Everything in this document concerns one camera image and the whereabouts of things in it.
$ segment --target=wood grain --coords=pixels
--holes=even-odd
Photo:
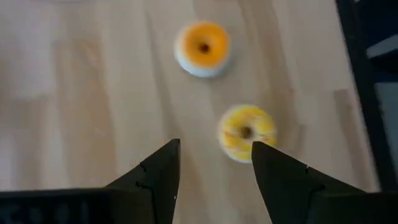
[[[221,24],[214,79],[174,60],[178,31]],[[378,189],[333,0],[0,2],[0,189],[102,186],[182,140],[175,223],[270,223],[250,165],[223,154],[221,115],[268,111],[278,148]]]

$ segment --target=yellow frosting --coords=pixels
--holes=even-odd
[[[242,136],[242,129],[249,128],[249,138]],[[233,108],[220,123],[220,144],[235,159],[251,160],[254,141],[261,141],[270,146],[276,145],[276,130],[272,118],[254,105],[242,105]]]

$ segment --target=orange glaze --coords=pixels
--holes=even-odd
[[[198,22],[182,35],[184,56],[194,66],[213,68],[222,64],[229,55],[230,37],[218,24]]]

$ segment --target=orange donut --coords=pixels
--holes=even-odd
[[[175,57],[192,75],[212,77],[228,62],[231,38],[218,24],[201,21],[185,28],[175,44]]]

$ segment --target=black object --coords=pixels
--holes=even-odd
[[[336,5],[381,189],[398,190],[379,100],[374,88],[374,70],[366,55],[363,32],[354,1],[336,0]]]
[[[252,161],[273,224],[398,223],[398,194],[367,194],[262,142]]]
[[[108,186],[0,193],[0,224],[172,223],[180,181],[174,139]]]

